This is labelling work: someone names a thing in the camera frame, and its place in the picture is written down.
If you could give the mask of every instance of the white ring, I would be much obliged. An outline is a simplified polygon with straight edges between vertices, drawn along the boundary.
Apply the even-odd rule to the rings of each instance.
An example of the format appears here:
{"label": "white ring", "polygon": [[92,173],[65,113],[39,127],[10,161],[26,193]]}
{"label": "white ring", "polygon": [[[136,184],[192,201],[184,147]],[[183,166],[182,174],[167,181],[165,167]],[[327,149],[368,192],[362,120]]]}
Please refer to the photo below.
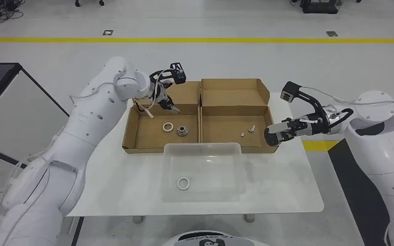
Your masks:
{"label": "white ring", "polygon": [[[166,129],[166,126],[167,126],[167,125],[170,125],[170,126],[171,126],[170,129]],[[172,125],[171,122],[164,123],[164,125],[163,125],[163,131],[165,131],[165,132],[170,132],[170,131],[172,131],[172,129],[174,129],[174,125]]]}
{"label": "white ring", "polygon": [[[186,181],[187,181],[186,187],[180,187],[180,182],[181,182],[182,180],[186,180]],[[188,189],[189,186],[190,186],[190,180],[189,180],[188,178],[181,177],[180,179],[178,179],[178,188],[181,189],[182,191]]]}

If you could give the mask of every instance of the cardboard box lid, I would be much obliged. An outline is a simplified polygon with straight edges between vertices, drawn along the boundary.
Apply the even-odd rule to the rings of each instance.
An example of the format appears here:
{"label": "cardboard box lid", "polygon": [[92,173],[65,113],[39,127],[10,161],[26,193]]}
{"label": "cardboard box lid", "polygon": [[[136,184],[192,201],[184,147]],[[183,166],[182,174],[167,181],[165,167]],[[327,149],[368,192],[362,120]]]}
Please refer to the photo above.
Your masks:
{"label": "cardboard box lid", "polygon": [[267,106],[270,92],[260,79],[202,79],[203,106]]}

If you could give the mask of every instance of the cardboard box flap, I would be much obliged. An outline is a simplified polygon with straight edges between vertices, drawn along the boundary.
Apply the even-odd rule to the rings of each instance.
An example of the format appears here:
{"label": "cardboard box flap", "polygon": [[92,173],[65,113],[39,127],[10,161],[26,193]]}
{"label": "cardboard box flap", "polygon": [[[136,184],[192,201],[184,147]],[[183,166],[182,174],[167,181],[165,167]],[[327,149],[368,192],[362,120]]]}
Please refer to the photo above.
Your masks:
{"label": "cardboard box flap", "polygon": [[[200,82],[191,82],[188,81],[184,84],[173,84],[171,87],[167,89],[167,94],[172,98],[175,106],[180,110],[180,114],[182,115],[191,115],[197,114],[197,106],[199,104],[200,98]],[[149,99],[139,99],[139,105],[142,105],[144,108],[149,107],[150,100]],[[164,116],[164,115],[173,115],[174,113],[162,109],[160,105],[157,103],[152,106],[150,112],[156,116]],[[140,115],[146,116],[145,112],[140,112]]]}
{"label": "cardboard box flap", "polygon": [[[175,105],[197,105],[200,94],[200,82],[188,81],[184,84],[173,84],[167,89],[167,94],[172,98]],[[141,105],[149,105],[149,99],[138,100]]]}
{"label": "cardboard box flap", "polygon": [[203,106],[267,106],[270,92],[260,79],[203,79]]}

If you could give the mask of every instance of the black logo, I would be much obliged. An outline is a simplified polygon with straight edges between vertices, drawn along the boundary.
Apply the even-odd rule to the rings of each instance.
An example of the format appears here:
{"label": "black logo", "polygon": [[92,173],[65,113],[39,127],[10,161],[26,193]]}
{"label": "black logo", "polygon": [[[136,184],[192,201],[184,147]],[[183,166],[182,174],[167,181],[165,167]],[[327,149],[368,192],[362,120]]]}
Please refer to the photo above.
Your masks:
{"label": "black logo", "polygon": [[204,240],[201,240],[199,242],[199,246],[211,246],[211,245],[213,245],[213,246],[226,246],[224,240],[222,240],[222,239],[216,239],[216,242],[214,242],[212,240],[209,240],[209,239],[204,239]]}

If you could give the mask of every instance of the table leg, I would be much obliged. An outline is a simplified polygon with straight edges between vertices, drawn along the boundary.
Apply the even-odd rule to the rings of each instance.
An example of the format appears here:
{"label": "table leg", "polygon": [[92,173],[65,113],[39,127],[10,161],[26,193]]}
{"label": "table leg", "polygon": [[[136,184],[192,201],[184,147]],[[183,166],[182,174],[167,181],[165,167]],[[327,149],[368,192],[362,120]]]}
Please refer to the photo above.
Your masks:
{"label": "table leg", "polygon": [[144,219],[145,219],[145,216],[133,216],[133,222],[135,224],[141,224]]}
{"label": "table leg", "polygon": [[253,223],[255,220],[254,213],[248,213],[247,215],[244,215],[244,220],[248,223]]}

